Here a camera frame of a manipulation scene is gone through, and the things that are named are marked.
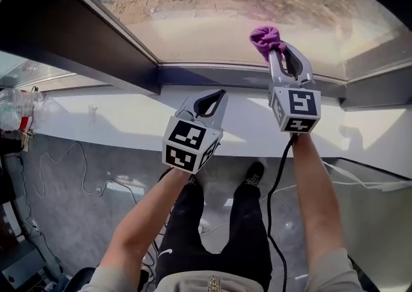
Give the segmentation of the person's black trousers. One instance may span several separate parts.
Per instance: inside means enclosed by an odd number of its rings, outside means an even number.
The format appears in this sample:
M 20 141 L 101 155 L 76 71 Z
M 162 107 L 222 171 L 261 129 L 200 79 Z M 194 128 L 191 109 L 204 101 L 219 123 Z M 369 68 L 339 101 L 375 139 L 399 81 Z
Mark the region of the person's black trousers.
M 240 184 L 230 213 L 229 240 L 221 253 L 203 246 L 198 227 L 204 193 L 200 184 L 186 184 L 171 212 L 156 263 L 156 285 L 171 275 L 196 271 L 237 276 L 258 292 L 267 292 L 272 273 L 270 248 L 259 204 L 258 187 Z

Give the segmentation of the clear window glass pane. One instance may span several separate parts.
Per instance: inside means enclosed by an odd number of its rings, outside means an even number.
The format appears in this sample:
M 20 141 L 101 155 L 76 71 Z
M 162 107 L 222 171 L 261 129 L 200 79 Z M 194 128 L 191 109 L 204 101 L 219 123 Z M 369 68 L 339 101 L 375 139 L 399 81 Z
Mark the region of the clear window glass pane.
M 342 80 L 412 66 L 412 31 L 376 0 L 98 0 L 161 62 L 265 64 L 274 26 L 313 71 Z

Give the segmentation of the purple cloth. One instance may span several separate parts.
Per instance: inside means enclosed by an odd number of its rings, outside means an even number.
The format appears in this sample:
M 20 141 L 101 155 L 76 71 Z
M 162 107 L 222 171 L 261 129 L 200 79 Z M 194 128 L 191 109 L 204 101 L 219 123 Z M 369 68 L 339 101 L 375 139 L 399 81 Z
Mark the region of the purple cloth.
M 266 63 L 269 63 L 271 51 L 284 53 L 286 44 L 281 40 L 279 30 L 274 26 L 260 26 L 249 35 L 249 40 L 255 49 L 260 52 Z

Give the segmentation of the large frosted window pane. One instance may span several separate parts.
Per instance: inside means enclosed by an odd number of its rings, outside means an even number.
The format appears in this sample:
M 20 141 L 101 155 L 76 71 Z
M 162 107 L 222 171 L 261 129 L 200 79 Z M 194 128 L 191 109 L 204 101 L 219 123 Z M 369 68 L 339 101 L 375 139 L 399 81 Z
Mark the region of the large frosted window pane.
M 0 51 L 0 89 L 29 91 L 36 87 L 45 92 L 106 85 L 89 77 Z

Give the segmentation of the black window frame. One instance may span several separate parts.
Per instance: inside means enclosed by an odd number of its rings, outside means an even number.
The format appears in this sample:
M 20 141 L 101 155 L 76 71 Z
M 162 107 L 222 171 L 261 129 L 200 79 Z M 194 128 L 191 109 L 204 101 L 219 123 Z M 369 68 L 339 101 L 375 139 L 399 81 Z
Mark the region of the black window frame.
M 412 31 L 412 0 L 376 0 Z M 122 89 L 266 89 L 267 64 L 161 62 L 98 0 L 0 0 L 0 51 Z M 315 86 L 345 109 L 412 107 L 412 66 Z

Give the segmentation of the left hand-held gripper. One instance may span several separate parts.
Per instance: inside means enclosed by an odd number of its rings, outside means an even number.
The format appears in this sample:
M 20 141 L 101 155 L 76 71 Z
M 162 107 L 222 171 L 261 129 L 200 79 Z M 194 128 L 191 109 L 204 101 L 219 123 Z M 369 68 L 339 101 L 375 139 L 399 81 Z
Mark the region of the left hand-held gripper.
M 221 124 L 228 100 L 224 89 L 187 97 L 165 130 L 162 163 L 196 174 L 211 159 L 223 137 Z

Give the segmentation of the person's black right shoe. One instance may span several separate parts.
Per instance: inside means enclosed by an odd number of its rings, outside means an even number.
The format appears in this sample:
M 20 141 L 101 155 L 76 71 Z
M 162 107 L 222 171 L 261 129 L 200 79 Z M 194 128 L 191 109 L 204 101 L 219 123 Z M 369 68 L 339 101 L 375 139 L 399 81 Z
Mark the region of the person's black right shoe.
M 264 172 L 265 167 L 260 161 L 253 162 L 247 170 L 243 183 L 258 187 Z

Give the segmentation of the small colourful keychain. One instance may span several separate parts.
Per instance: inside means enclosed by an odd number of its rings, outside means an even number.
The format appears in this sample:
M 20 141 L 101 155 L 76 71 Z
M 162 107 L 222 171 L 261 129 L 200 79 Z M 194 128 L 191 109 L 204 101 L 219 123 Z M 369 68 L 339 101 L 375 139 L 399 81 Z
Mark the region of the small colourful keychain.
M 28 152 L 29 151 L 29 142 L 34 137 L 34 133 L 32 130 L 27 131 L 19 131 L 21 135 L 21 147 L 22 151 Z

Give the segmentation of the person's left forearm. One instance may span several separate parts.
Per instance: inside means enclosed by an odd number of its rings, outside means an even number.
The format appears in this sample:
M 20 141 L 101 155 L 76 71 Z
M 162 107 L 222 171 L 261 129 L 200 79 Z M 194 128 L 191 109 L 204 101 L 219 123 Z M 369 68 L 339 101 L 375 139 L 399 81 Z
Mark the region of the person's left forearm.
M 190 178 L 188 172 L 171 169 L 117 226 L 100 265 L 122 270 L 134 280 L 140 265 Z

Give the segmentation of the white window sill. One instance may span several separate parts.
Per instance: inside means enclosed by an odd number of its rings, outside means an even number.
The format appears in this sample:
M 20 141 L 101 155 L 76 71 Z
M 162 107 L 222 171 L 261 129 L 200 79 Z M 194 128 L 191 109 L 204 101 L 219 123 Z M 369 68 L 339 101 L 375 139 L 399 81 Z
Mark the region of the white window sill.
M 197 88 L 165 87 L 160 95 L 113 87 L 52 92 L 56 110 L 38 133 L 101 145 L 160 151 L 170 117 Z M 281 132 L 265 91 L 231 89 L 223 119 L 221 156 L 279 157 Z M 319 154 L 342 157 L 412 179 L 412 107 L 345 111 L 323 98 L 312 131 Z

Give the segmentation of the beige tall cabinet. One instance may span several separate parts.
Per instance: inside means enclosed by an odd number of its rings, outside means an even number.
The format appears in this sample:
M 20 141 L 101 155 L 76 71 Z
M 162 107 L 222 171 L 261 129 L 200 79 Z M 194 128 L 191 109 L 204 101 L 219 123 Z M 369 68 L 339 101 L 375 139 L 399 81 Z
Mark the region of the beige tall cabinet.
M 412 180 L 347 159 L 324 162 L 363 182 Z M 405 292 L 412 285 L 412 188 L 368 190 L 327 169 L 339 200 L 349 256 L 381 292 Z

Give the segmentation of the person's grey sweatshirt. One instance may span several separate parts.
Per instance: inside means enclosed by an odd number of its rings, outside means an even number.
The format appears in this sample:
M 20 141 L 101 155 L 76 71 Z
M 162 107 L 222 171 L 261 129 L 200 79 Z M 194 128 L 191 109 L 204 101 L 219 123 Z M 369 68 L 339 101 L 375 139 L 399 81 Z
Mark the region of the person's grey sweatshirt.
M 153 292 L 207 292 L 210 275 L 221 278 L 221 292 L 264 292 L 248 278 L 219 271 L 187 271 L 164 277 Z M 117 269 L 98 267 L 90 282 L 78 292 L 136 292 Z M 305 292 L 363 292 L 345 248 L 321 257 L 309 270 Z

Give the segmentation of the person's right forearm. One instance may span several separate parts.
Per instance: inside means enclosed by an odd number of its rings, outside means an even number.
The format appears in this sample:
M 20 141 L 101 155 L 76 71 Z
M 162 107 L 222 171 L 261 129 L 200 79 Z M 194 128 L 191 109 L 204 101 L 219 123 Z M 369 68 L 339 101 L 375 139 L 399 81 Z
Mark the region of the person's right forearm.
M 299 135 L 292 152 L 308 267 L 312 268 L 321 257 L 344 247 L 339 204 L 310 135 Z

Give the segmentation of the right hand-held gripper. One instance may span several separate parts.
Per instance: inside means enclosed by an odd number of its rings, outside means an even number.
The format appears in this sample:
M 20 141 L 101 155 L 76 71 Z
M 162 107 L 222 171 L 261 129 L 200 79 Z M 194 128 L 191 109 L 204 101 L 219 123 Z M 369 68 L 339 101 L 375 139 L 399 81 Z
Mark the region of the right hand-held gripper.
M 272 76 L 268 106 L 280 131 L 309 133 L 321 118 L 321 92 L 307 88 L 314 83 L 309 60 L 293 45 L 283 44 L 283 54 L 272 50 L 268 56 Z

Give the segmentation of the white loose tape strip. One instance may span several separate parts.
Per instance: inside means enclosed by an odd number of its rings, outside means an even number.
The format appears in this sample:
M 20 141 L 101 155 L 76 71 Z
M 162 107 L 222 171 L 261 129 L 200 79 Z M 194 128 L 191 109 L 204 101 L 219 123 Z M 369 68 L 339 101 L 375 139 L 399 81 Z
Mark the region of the white loose tape strip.
M 351 184 L 361 185 L 365 189 L 368 189 L 368 190 L 380 190 L 382 192 L 392 192 L 392 191 L 401 190 L 404 188 L 412 188 L 412 180 L 392 181 L 392 182 L 363 182 L 357 176 L 355 176 L 354 174 L 352 174 L 351 172 L 347 170 L 341 169 L 327 162 L 323 162 L 323 163 L 330 169 L 352 180 L 353 183 Z

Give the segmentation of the clear plastic bottle red label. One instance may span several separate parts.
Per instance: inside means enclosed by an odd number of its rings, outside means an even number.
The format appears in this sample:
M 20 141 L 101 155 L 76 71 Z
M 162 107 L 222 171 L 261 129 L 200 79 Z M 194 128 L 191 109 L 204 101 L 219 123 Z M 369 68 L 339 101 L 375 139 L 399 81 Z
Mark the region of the clear plastic bottle red label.
M 42 109 L 44 95 L 38 91 L 4 89 L 0 91 L 0 130 L 28 131 Z

